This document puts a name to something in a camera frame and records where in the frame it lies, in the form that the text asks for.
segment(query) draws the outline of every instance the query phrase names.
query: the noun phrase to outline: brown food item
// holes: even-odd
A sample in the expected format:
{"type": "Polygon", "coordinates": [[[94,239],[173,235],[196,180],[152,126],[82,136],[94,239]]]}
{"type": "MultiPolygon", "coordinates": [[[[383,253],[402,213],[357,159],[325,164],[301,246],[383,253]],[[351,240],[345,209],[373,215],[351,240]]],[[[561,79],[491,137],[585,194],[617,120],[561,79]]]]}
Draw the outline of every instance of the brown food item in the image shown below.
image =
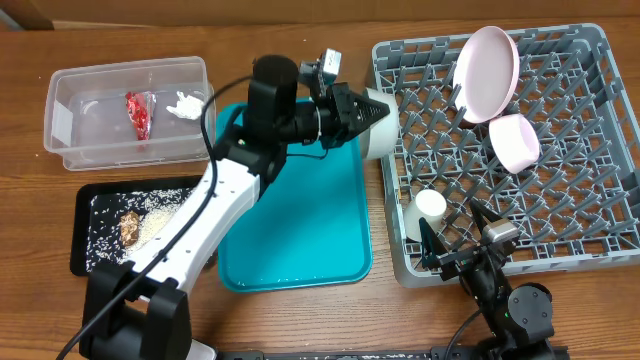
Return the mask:
{"type": "Polygon", "coordinates": [[[120,241],[129,247],[138,241],[140,229],[140,215],[129,211],[120,217],[120,241]]]}

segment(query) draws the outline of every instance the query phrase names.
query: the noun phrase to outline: pink plate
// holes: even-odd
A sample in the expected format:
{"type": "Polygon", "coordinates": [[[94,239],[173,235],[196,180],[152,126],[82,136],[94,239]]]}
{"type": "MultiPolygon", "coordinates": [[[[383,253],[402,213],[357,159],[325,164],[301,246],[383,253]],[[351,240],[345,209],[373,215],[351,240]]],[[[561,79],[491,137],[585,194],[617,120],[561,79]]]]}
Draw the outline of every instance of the pink plate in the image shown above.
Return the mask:
{"type": "Polygon", "coordinates": [[[453,84],[461,85],[455,104],[467,109],[464,119],[478,124],[502,112],[516,90],[520,71],[518,49],[502,29],[476,31],[462,48],[453,84]]]}

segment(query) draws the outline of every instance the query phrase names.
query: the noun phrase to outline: speckled black and white surface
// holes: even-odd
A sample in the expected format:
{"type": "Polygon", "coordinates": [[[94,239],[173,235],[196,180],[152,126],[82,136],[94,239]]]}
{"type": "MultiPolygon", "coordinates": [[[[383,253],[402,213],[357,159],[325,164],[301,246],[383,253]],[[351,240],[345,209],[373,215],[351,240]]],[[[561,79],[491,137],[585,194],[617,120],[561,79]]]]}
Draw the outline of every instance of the speckled black and white surface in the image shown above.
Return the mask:
{"type": "Polygon", "coordinates": [[[129,211],[140,215],[165,206],[180,206],[192,188],[153,190],[96,195],[91,199],[91,216],[86,247],[85,268],[91,272],[100,261],[121,263],[127,256],[120,241],[120,217],[129,211]]]}

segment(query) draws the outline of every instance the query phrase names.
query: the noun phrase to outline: white label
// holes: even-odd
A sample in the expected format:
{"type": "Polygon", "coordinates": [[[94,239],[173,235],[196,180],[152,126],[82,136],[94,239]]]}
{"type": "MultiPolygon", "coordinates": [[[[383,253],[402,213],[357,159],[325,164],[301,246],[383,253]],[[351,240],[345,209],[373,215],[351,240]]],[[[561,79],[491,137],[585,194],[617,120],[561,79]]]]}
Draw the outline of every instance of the white label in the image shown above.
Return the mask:
{"type": "Polygon", "coordinates": [[[71,129],[73,127],[73,113],[57,100],[53,103],[53,126],[51,135],[71,146],[71,129]]]}

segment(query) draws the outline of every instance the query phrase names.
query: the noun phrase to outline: tray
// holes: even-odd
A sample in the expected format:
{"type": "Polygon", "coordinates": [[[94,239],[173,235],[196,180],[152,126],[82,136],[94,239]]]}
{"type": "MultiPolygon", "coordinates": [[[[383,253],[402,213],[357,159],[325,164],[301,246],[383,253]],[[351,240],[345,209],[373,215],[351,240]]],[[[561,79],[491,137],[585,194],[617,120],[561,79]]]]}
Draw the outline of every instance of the tray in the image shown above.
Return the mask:
{"type": "MultiPolygon", "coordinates": [[[[237,106],[218,115],[216,134],[237,106]]],[[[288,151],[324,153],[320,144],[288,151]]],[[[219,254],[220,278],[236,292],[362,279],[373,253],[357,139],[321,161],[288,158],[278,179],[222,240],[219,254]]]]}
{"type": "Polygon", "coordinates": [[[589,270],[640,262],[640,130],[604,31],[593,24],[507,31],[520,78],[505,110],[532,122],[538,162],[517,175],[492,153],[486,124],[466,127],[452,87],[460,48],[471,36],[388,41],[372,51],[374,84],[395,94],[402,126],[382,159],[394,272],[406,287],[443,284],[419,266],[402,211],[424,188],[447,198],[439,236],[450,247],[479,239],[470,198],[520,229],[507,274],[589,270]]]}
{"type": "MultiPolygon", "coordinates": [[[[95,256],[97,247],[96,240],[100,237],[110,235],[111,226],[118,226],[119,216],[136,207],[127,206],[126,209],[119,202],[123,198],[121,194],[135,194],[136,198],[143,199],[145,194],[153,191],[178,190],[174,200],[177,202],[186,200],[201,176],[183,176],[166,179],[134,180],[110,182],[101,184],[88,184],[80,188],[76,196],[76,213],[73,223],[73,238],[71,241],[71,260],[69,267],[76,276],[88,275],[94,262],[98,259],[95,256]]],[[[135,211],[143,215],[144,209],[137,206],[135,211]]],[[[122,256],[122,247],[119,244],[119,237],[113,237],[105,243],[106,248],[98,251],[113,254],[110,258],[122,256]]]]}

